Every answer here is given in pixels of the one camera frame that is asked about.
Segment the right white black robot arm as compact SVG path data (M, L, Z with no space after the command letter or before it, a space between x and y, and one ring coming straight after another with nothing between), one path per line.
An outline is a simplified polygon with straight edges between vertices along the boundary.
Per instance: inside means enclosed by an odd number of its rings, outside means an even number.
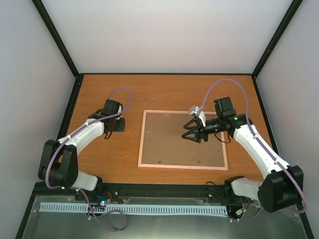
M283 160L260 136L246 114L237 114L229 97L214 101L217 117L206 119L202 108L189 109L192 119L183 128L183 139L207 142L210 134L226 132L228 140L238 142L259 168L263 181L236 176L225 181L226 195L247 197L269 213L305 203L304 174L300 167Z

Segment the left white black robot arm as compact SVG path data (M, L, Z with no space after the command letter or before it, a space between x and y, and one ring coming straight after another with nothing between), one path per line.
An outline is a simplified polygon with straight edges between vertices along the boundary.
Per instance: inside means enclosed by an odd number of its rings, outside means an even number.
M48 140L43 147L39 179L49 189L82 189L92 200L103 197L104 188L99 177L82 172L78 167L78 155L96 138L105 135L109 139L113 132L123 132L125 119L123 105L107 99L104 107L90 115L75 131L58 140Z

